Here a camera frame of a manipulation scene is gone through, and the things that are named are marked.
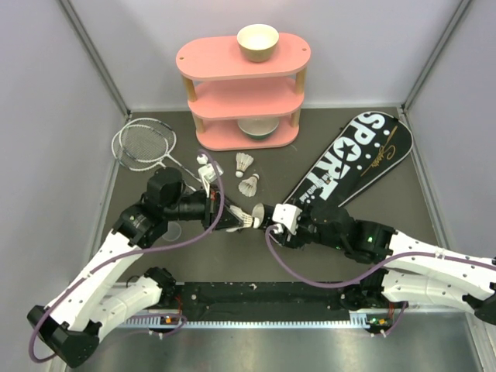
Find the white shuttlecock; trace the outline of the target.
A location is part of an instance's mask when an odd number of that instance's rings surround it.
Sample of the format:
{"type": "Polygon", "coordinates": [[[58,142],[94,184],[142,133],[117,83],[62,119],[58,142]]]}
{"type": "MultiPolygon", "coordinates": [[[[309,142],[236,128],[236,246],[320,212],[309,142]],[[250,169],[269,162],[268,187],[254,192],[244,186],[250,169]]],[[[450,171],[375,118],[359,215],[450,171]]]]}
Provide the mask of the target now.
{"type": "Polygon", "coordinates": [[[257,184],[259,180],[260,176],[258,174],[252,174],[250,177],[239,183],[239,192],[248,198],[253,197],[257,193],[257,184]]]}
{"type": "Polygon", "coordinates": [[[241,178],[247,168],[253,163],[254,158],[247,153],[237,153],[236,154],[236,172],[237,178],[241,178]]]}
{"type": "Polygon", "coordinates": [[[244,212],[240,207],[237,207],[235,205],[230,205],[229,209],[231,213],[238,218],[240,224],[236,227],[227,229],[226,232],[234,233],[236,231],[240,231],[241,229],[248,229],[248,228],[258,229],[260,227],[261,221],[259,218],[249,215],[248,213],[244,212]]]}

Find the black shuttlecock tube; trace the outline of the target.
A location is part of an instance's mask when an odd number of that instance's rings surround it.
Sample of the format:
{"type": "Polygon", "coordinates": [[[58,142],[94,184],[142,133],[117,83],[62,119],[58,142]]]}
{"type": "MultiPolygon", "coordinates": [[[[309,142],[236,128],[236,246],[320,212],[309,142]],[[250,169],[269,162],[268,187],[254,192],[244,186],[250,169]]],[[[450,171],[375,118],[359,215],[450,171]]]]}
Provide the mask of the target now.
{"type": "Polygon", "coordinates": [[[265,230],[274,223],[272,216],[274,214],[274,206],[258,203],[254,205],[252,216],[259,222],[258,229],[265,230]]]}

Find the white shuttlecock top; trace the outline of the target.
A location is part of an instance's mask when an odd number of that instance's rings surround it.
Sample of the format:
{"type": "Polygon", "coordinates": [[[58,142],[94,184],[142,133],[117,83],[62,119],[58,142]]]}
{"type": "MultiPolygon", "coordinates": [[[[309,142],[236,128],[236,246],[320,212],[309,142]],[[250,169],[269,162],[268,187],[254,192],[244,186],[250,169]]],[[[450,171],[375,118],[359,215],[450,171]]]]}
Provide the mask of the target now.
{"type": "Polygon", "coordinates": [[[237,153],[236,154],[236,172],[237,178],[241,178],[247,168],[253,163],[254,158],[247,153],[237,153]]]}

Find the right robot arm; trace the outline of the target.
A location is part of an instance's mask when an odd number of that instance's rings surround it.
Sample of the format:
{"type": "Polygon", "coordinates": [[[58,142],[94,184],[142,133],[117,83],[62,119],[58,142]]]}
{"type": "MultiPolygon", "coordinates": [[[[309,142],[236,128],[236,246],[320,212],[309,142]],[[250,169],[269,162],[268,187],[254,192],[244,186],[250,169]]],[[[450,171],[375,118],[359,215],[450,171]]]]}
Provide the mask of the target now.
{"type": "Polygon", "coordinates": [[[352,218],[335,205],[277,204],[256,213],[281,246],[316,243],[340,250],[365,274],[350,282],[356,302],[385,301],[458,308],[495,323],[495,261],[424,243],[390,226],[352,218]]]}

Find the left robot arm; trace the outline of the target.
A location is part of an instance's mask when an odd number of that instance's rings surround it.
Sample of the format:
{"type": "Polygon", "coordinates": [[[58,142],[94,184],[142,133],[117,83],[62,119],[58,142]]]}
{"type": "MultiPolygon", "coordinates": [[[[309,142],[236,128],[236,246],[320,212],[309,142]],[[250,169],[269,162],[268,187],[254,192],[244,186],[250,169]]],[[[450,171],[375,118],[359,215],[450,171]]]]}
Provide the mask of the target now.
{"type": "Polygon", "coordinates": [[[175,300],[172,276],[152,268],[137,283],[110,298],[106,295],[120,276],[145,254],[158,252],[155,242],[172,221],[199,221],[205,232],[190,239],[196,243],[217,229],[238,229],[241,219],[225,195],[222,168],[199,168],[202,188],[186,192],[182,173],[173,167],[157,170],[139,201],[124,209],[98,252],[79,275],[47,305],[35,305],[27,314],[33,327],[29,341],[32,361],[40,339],[54,356],[69,367],[81,366],[115,328],[150,306],[167,307],[175,300]]]}

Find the clear tube lid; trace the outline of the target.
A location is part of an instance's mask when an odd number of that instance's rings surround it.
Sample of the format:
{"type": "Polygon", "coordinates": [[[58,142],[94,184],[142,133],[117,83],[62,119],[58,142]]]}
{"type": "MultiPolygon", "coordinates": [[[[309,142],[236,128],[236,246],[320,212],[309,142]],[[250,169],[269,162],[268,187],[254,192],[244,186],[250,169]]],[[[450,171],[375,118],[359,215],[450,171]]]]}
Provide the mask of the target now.
{"type": "Polygon", "coordinates": [[[167,231],[162,235],[162,239],[167,242],[173,242],[181,237],[182,228],[177,222],[171,221],[167,225],[167,231]]]}

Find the green bowl on bottom shelf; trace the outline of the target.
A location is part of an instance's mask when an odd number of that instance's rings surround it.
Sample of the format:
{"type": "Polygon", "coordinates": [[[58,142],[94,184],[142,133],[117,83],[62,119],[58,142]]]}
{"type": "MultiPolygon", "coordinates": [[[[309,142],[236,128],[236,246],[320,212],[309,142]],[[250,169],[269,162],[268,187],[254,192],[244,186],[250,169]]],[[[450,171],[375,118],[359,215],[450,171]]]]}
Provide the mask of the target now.
{"type": "Polygon", "coordinates": [[[237,121],[239,129],[252,140],[265,140],[277,130],[280,119],[273,118],[246,118],[237,121]]]}

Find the black racket bag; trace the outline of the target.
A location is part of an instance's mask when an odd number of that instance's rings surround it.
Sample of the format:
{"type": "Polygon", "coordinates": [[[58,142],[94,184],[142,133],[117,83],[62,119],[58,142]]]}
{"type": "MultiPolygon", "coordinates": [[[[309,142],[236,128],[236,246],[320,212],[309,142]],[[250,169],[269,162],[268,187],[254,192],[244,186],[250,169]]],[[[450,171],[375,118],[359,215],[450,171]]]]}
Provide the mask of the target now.
{"type": "Polygon", "coordinates": [[[343,207],[398,166],[412,147],[412,131],[402,121],[385,112],[362,112],[344,126],[284,203],[343,207]]]}

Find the pink three-tier shelf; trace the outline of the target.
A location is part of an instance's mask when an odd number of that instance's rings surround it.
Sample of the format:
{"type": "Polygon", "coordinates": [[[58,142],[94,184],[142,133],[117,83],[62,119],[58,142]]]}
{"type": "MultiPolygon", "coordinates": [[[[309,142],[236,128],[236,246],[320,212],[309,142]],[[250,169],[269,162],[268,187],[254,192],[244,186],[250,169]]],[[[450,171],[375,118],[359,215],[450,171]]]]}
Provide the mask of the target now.
{"type": "Polygon", "coordinates": [[[311,48],[300,36],[281,33],[270,59],[247,60],[235,36],[192,40],[176,55],[199,143],[208,150],[283,147],[299,132],[311,48]],[[267,139],[249,138],[241,119],[275,118],[267,139]]]}

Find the cream bowl on top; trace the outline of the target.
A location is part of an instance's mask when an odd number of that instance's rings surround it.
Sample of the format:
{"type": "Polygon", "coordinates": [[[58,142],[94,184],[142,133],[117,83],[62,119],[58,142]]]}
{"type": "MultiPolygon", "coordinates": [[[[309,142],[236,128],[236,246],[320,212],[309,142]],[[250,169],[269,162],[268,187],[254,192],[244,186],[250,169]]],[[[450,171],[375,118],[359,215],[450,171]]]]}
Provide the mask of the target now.
{"type": "Polygon", "coordinates": [[[279,32],[267,24],[251,24],[237,33],[236,41],[247,60],[263,63],[273,55],[279,41],[279,32]]]}

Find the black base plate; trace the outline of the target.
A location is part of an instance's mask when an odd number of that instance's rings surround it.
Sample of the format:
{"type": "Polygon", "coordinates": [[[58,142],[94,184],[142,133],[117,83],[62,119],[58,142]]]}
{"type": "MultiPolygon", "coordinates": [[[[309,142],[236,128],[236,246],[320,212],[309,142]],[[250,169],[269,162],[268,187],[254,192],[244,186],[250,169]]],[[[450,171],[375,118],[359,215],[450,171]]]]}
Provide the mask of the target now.
{"type": "Polygon", "coordinates": [[[350,311],[389,308],[381,294],[352,285],[340,289],[301,282],[187,282],[176,284],[150,310],[179,310],[190,322],[335,321],[350,311]]]}

